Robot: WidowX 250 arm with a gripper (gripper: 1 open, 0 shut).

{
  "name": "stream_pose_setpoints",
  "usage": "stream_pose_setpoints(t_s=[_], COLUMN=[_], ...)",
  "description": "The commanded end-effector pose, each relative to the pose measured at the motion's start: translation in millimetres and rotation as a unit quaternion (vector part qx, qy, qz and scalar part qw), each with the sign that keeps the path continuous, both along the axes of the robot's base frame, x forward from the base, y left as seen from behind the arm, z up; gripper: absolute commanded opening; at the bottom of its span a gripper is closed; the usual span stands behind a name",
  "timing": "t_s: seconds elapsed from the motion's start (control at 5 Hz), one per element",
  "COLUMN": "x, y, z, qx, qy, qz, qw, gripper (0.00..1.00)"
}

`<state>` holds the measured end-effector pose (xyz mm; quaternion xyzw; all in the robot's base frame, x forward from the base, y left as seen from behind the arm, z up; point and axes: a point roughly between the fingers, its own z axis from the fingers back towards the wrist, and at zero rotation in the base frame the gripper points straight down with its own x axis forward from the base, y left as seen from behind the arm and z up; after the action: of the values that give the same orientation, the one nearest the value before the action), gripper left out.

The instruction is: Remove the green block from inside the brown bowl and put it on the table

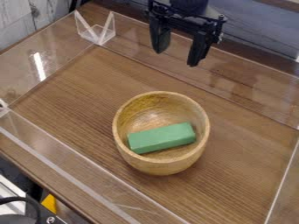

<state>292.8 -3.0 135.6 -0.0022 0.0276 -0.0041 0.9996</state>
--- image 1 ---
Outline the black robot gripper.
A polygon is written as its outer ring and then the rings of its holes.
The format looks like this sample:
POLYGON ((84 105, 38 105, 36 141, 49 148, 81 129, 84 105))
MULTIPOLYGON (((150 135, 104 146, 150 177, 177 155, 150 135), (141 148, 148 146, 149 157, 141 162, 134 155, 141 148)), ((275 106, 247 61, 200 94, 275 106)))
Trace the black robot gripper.
POLYGON ((156 53, 169 46, 170 29, 196 32, 186 59, 186 65, 196 67, 211 47, 212 37, 208 32, 221 33, 227 17, 211 8, 209 0, 148 0, 145 13, 156 53))

